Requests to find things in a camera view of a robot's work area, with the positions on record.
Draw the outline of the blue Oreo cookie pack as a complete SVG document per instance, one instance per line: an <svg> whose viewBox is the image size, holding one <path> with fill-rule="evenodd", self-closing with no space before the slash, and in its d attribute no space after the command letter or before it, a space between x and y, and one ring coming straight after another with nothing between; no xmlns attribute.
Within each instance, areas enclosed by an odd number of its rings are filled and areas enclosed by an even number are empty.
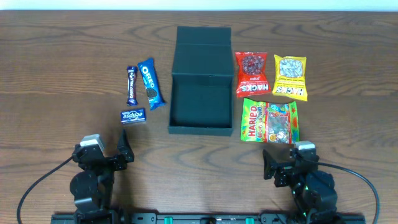
<svg viewBox="0 0 398 224"><path fill-rule="evenodd" d="M146 88L150 110L155 110L156 108L165 105L165 101L163 100L160 92L160 86L154 66L154 59L148 58L147 60L138 63L138 68Z"/></svg>

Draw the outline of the yellow Hacks candy bag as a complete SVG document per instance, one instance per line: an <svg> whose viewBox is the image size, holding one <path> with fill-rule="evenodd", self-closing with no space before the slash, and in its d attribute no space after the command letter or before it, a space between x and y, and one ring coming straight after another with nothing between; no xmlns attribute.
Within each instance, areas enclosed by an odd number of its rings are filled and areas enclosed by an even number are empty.
<svg viewBox="0 0 398 224"><path fill-rule="evenodd" d="M308 101L305 83L306 57L274 55L275 82L272 94L294 100Z"/></svg>

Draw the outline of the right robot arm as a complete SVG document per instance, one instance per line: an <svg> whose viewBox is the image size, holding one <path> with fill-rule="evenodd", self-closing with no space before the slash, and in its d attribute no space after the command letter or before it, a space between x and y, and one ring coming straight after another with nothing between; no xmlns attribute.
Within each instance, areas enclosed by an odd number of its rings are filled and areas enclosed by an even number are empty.
<svg viewBox="0 0 398 224"><path fill-rule="evenodd" d="M278 162L263 151L264 179L274 178L276 187L289 187L298 213L296 223L345 223L336 209L335 181L318 169L316 149L290 150L290 161Z"/></svg>

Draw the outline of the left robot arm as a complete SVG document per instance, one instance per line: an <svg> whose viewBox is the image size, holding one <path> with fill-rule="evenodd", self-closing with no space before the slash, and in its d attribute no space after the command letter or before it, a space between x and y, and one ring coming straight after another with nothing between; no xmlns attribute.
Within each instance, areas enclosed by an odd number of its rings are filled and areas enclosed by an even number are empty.
<svg viewBox="0 0 398 224"><path fill-rule="evenodd" d="M83 169L70 182L76 206L75 223L128 223L129 217L123 209L111 208L114 173L134 162L125 130L121 132L117 150L118 154L104 156L104 142L99 134L85 136L75 145L72 160Z"/></svg>

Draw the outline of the red Hacks candy bag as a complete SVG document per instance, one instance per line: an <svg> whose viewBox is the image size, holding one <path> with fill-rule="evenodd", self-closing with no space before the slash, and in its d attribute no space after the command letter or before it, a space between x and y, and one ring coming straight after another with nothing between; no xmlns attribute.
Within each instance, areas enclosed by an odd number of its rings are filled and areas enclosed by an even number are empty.
<svg viewBox="0 0 398 224"><path fill-rule="evenodd" d="M266 77L267 52L235 52L239 67L236 96L243 98L270 93Z"/></svg>

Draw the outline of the Haribo gummy bag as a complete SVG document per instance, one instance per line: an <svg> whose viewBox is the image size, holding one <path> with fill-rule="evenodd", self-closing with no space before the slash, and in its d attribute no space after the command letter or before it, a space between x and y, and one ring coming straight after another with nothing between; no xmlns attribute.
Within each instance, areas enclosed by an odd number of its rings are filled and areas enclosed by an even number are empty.
<svg viewBox="0 0 398 224"><path fill-rule="evenodd" d="M296 102L286 104L243 100L241 140L293 144L300 140Z"/></svg>

